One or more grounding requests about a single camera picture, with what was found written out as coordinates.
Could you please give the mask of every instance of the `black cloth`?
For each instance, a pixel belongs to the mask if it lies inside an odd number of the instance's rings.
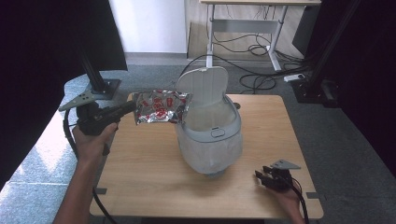
[[[50,122],[64,84],[96,70],[127,70],[107,0],[8,1],[0,7],[0,188]]]

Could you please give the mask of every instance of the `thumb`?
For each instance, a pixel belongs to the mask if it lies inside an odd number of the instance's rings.
[[[107,139],[110,137],[111,134],[113,134],[117,129],[118,129],[119,125],[117,123],[111,123],[109,125],[107,125],[107,127],[105,127],[102,130],[102,133],[100,134],[100,138],[106,142]]]

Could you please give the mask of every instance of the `black curtain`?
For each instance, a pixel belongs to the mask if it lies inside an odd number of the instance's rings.
[[[308,52],[314,54],[339,25],[332,13],[342,17],[353,3],[357,7],[318,75],[337,84],[338,104],[396,175],[395,1],[323,1]]]
[[[0,188],[42,134],[64,97],[64,84],[97,70],[127,70],[107,0],[8,1],[0,7]]]

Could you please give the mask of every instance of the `human arm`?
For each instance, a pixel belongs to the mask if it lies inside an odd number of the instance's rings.
[[[300,199],[292,189],[288,189],[285,192],[279,192],[269,188],[267,190],[274,194],[276,200],[288,215],[291,223],[305,224],[303,216],[300,213]]]
[[[105,143],[116,130],[117,123],[108,125],[98,136],[85,135],[78,126],[73,129],[78,162],[53,223],[88,223],[96,171]]]

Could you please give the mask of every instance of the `gray floor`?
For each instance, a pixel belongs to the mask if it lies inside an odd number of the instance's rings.
[[[189,61],[177,56],[157,56],[131,56],[129,71],[103,72],[104,78],[119,78],[121,84],[113,101],[100,101],[100,105],[124,102],[131,91],[172,89]],[[194,65],[202,66],[203,62]],[[272,71],[269,63],[244,65],[257,72]],[[224,66],[230,75],[227,92],[244,90],[238,79],[246,72]],[[83,92],[87,84],[85,76],[68,82],[62,104]],[[290,84],[282,79],[276,82],[275,88],[258,93],[280,95],[285,102],[324,210],[324,217],[311,223],[396,223],[395,178],[341,109],[298,104]],[[63,115],[55,113],[36,146],[1,191],[0,223],[51,223],[53,220],[76,163],[63,138]],[[176,223],[162,218],[116,217],[116,220],[136,224]],[[194,221],[179,220],[178,223],[226,222]],[[91,223],[103,223],[103,219],[92,217]],[[288,221],[265,220],[265,223]]]

